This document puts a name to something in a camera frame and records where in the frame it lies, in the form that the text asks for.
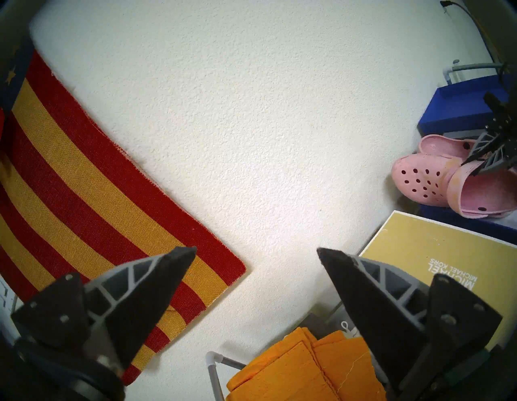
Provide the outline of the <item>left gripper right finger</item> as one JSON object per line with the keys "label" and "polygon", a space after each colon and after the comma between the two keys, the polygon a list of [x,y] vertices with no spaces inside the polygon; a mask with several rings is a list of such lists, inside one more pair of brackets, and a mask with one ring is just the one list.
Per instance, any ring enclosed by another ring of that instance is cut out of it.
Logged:
{"label": "left gripper right finger", "polygon": [[318,248],[318,258],[391,389],[447,389],[502,316],[446,274],[430,285],[395,266]]}

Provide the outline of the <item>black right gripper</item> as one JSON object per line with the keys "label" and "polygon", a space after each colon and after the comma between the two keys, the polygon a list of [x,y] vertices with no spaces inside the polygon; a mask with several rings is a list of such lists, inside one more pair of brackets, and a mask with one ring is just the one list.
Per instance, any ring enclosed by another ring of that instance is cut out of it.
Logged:
{"label": "black right gripper", "polygon": [[516,165],[516,143],[505,143],[504,135],[510,134],[516,125],[516,81],[508,92],[506,102],[499,100],[492,92],[486,92],[484,102],[493,117],[485,131],[472,145],[463,165],[481,159],[483,161],[472,175],[486,175],[506,171]]}

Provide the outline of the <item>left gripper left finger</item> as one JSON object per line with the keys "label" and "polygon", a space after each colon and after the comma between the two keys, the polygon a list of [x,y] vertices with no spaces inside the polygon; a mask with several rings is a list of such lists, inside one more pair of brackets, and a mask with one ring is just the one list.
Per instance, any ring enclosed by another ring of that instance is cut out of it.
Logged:
{"label": "left gripper left finger", "polygon": [[68,273],[12,314],[14,348],[43,369],[125,371],[164,315],[197,248],[118,265],[83,283]]}

